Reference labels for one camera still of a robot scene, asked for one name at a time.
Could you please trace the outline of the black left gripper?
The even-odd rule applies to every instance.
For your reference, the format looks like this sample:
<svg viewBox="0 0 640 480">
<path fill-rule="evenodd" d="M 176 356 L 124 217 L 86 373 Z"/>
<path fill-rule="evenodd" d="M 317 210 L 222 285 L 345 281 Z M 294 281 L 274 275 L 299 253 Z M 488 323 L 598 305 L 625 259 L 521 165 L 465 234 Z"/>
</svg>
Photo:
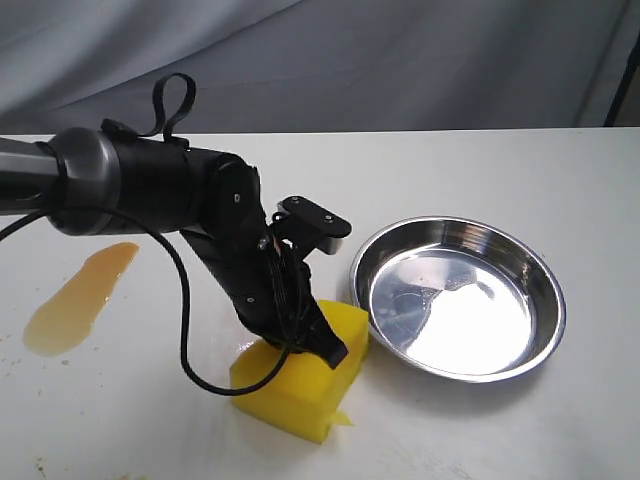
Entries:
<svg viewBox="0 0 640 480">
<path fill-rule="evenodd" d="M 294 235 L 302 223 L 275 219 L 227 237 L 186 229 L 184 239 L 229 296 L 242 323 L 268 343 L 292 344 L 336 369 L 347 347 L 311 292 L 311 270 Z"/>
</svg>

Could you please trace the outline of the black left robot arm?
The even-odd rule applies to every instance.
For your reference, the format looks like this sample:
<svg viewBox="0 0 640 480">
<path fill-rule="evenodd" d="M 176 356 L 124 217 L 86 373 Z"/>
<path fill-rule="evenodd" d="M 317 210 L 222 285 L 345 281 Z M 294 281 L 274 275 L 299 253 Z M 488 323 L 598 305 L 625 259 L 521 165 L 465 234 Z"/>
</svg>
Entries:
<svg viewBox="0 0 640 480">
<path fill-rule="evenodd" d="M 1 142 L 1 211 L 44 210 L 71 236 L 179 232 L 251 333 L 336 367 L 347 355 L 311 292 L 306 256 L 337 251 L 350 224 L 302 197 L 267 215 L 258 170 L 227 152 L 113 127 Z"/>
</svg>

